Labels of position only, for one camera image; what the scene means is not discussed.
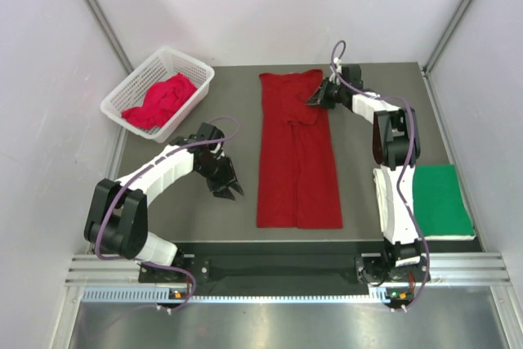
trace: plastic basket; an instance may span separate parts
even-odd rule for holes
[[[122,112],[142,105],[147,90],[156,82],[182,73],[198,88],[189,100],[163,127],[150,130],[135,127],[122,118]],[[207,95],[214,70],[184,53],[163,47],[144,61],[123,80],[102,102],[101,111],[130,132],[158,143],[165,142],[190,111]]]

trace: red garment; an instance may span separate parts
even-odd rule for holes
[[[150,130],[163,127],[166,122],[196,92],[196,87],[184,75],[178,74],[165,82],[157,82],[145,94],[143,106],[122,112],[122,117],[133,126]]]
[[[327,110],[306,105],[323,72],[261,74],[263,132],[257,225],[343,227]]]

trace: green board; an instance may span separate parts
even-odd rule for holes
[[[414,216],[428,239],[473,239],[454,165],[416,167]]]

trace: gray floor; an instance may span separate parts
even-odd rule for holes
[[[82,304],[84,328],[96,336],[133,307]],[[488,288],[430,288],[407,314],[381,304],[194,304],[170,317],[135,311],[91,341],[78,325],[70,349],[508,349]]]
[[[326,66],[318,66],[328,72]],[[341,230],[258,229],[258,164],[262,134],[262,90],[258,75],[286,74],[312,65],[216,67],[205,99],[173,136],[189,136],[220,115],[235,116],[241,133],[226,143],[245,196],[236,202],[213,198],[205,180],[193,173],[160,195],[149,210],[150,230],[172,241],[371,240],[381,239],[373,185],[372,126],[338,106],[329,112],[344,227]],[[422,142],[421,165],[448,163],[431,102],[417,64],[362,65],[365,86],[382,95],[401,95],[416,109]],[[217,124],[226,134],[228,122]],[[129,133],[120,176],[139,168],[163,147]]]

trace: white wall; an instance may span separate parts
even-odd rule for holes
[[[460,0],[99,0],[137,65],[168,44],[212,65],[424,63]]]
[[[432,78],[476,219],[523,302],[522,28],[522,0],[475,0]]]
[[[83,0],[0,0],[0,347],[45,347],[117,128],[123,71]]]

